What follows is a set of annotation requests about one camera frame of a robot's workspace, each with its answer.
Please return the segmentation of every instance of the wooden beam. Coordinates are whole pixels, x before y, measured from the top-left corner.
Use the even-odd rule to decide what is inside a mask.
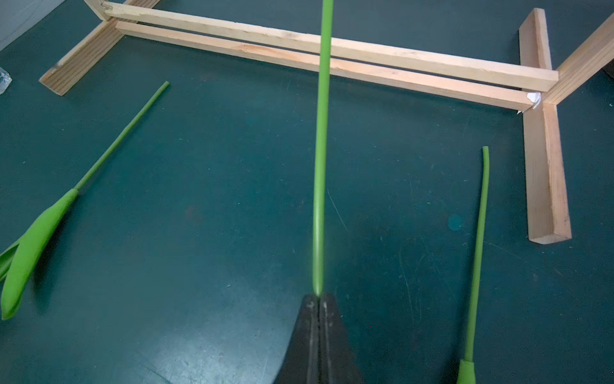
[[[159,1],[127,0],[126,3],[147,8],[155,6]],[[63,96],[123,37],[123,34],[115,29],[116,22],[117,19],[112,17],[108,22],[100,23],[51,67],[39,82]]]
[[[211,52],[224,53],[267,63],[318,72],[319,57],[262,45],[219,39],[217,37],[173,31],[153,26],[118,22],[117,29],[129,36],[183,45]],[[527,93],[519,90],[448,79],[433,75],[402,71],[371,64],[331,59],[330,73],[377,84],[419,92],[433,93],[503,108],[525,110],[533,105]]]
[[[107,15],[276,47],[320,52],[320,36],[103,1]],[[511,87],[549,90],[556,71],[333,38],[332,55]]]
[[[559,104],[598,70],[614,59],[614,14],[593,32],[559,67],[559,82],[543,96]]]
[[[519,29],[520,63],[552,68],[546,14],[535,8]],[[529,240],[550,244],[572,237],[559,118],[556,105],[542,103],[523,114]]]
[[[101,3],[100,0],[84,0],[84,1],[91,8],[91,10],[94,11],[96,16],[100,18],[100,20],[105,22],[109,19],[109,17],[111,17],[104,13],[104,8],[102,4],[100,4]]]

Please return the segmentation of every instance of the dark teal surface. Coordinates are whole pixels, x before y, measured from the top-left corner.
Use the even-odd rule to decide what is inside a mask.
[[[337,0],[333,35],[518,63],[533,7],[546,9],[555,67],[614,12],[610,0]],[[308,33],[321,12],[298,0],[158,8]],[[0,248],[171,87],[0,323],[0,382],[269,383],[311,290],[317,74],[127,37],[66,96],[39,84],[97,23],[67,0],[0,52],[14,79],[0,95]],[[600,72],[559,105],[574,238],[542,246],[527,239],[515,111],[332,78],[325,289],[368,383],[455,380],[484,145],[478,382],[614,381],[613,104]]]

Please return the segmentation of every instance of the wood grain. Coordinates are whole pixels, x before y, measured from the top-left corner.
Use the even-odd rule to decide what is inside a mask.
[[[162,25],[305,52],[320,52],[320,36],[315,34],[284,31],[158,9],[142,9],[114,2],[103,1],[103,6],[107,15],[135,22]],[[539,91],[549,90],[559,78],[558,73],[551,69],[531,68],[337,38],[332,39],[332,55],[350,60]]]
[[[534,9],[519,29],[520,62],[552,67],[546,15]],[[523,114],[529,240],[550,244],[572,237],[559,118],[556,105],[542,103]]]
[[[127,0],[126,4],[153,7],[160,0]],[[115,28],[117,19],[101,22],[92,32],[64,55],[40,79],[43,85],[63,96],[89,71],[117,42],[123,33]]]
[[[118,22],[117,29],[127,35],[144,39],[306,69],[308,71],[317,72],[319,70],[319,57],[309,53],[264,47],[262,45],[126,22]],[[532,102],[527,98],[527,93],[523,91],[403,71],[401,69],[356,63],[354,61],[331,59],[330,73],[350,79],[433,93],[435,95],[503,108],[525,110],[532,106]]]

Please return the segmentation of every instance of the wooden plank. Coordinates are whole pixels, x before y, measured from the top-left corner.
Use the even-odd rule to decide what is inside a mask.
[[[159,1],[127,0],[126,3],[139,7],[153,7]],[[101,22],[51,67],[39,82],[60,96],[66,94],[123,37],[123,34],[115,29],[116,22],[116,18]]]
[[[524,66],[552,69],[546,12],[541,8],[534,8],[518,33],[521,63]]]
[[[103,2],[103,6],[107,15],[136,22],[185,29],[305,52],[320,52],[320,36],[315,34],[284,31],[164,10],[141,9],[106,1]],[[337,38],[332,40],[332,55],[351,60],[540,91],[549,90],[558,80],[558,73],[548,69]]]
[[[262,45],[125,22],[118,22],[116,28],[129,36],[306,69],[308,71],[317,72],[319,70],[319,57],[309,53],[264,47]],[[519,90],[356,63],[354,61],[331,59],[330,73],[350,79],[522,111],[533,105],[527,98],[527,93]]]
[[[546,15],[535,8],[519,30],[520,62],[552,67]],[[559,118],[556,105],[542,103],[523,114],[529,240],[550,244],[572,237]]]
[[[109,19],[109,17],[111,17],[104,13],[104,8],[100,0],[83,0],[83,1],[85,1],[88,7],[90,7],[91,10],[94,11],[96,16],[98,16],[100,20],[105,22]]]
[[[614,14],[593,32],[558,68],[559,82],[543,96],[559,104],[598,70],[614,59]]]

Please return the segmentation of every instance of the thin green stem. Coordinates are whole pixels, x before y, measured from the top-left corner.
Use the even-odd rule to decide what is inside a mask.
[[[158,88],[156,93],[154,93],[151,99],[149,99],[147,104],[145,104],[145,106],[139,111],[139,113],[136,114],[136,116],[132,119],[132,121],[126,126],[126,128],[123,129],[123,131],[119,134],[117,139],[115,139],[113,144],[111,144],[111,146],[106,151],[104,151],[100,159],[98,159],[98,161],[94,163],[94,165],[91,166],[90,170],[87,171],[85,176],[83,176],[81,180],[79,180],[77,185],[74,187],[75,189],[77,190],[81,189],[81,187],[83,187],[85,183],[88,182],[91,176],[94,173],[96,173],[96,171],[98,171],[100,166],[107,160],[107,158],[113,153],[113,151],[116,150],[117,146],[119,146],[119,144],[122,142],[122,140],[124,140],[126,135],[130,133],[130,130],[136,125],[136,123],[139,122],[141,117],[147,112],[147,110],[149,110],[149,108],[154,104],[154,102],[158,99],[158,97],[162,94],[162,92],[164,92],[164,90],[168,87],[168,85],[169,85],[169,82],[166,81],[164,82],[164,84],[162,84],[160,88]]]
[[[326,135],[332,31],[333,0],[323,0],[320,76],[317,85],[316,165],[313,183],[313,290],[318,296],[322,294],[324,288],[324,191],[326,189]]]
[[[482,195],[480,197],[480,215],[478,216],[478,231],[475,235],[475,257],[473,259],[473,281],[471,283],[471,299],[469,301],[469,319],[467,321],[467,344],[465,360],[473,362],[473,341],[475,339],[475,320],[478,316],[478,294],[480,292],[480,272],[482,269],[482,249],[484,246],[484,226],[486,225],[486,200],[488,199],[488,179],[491,172],[488,147],[482,147],[484,169],[482,171]]]

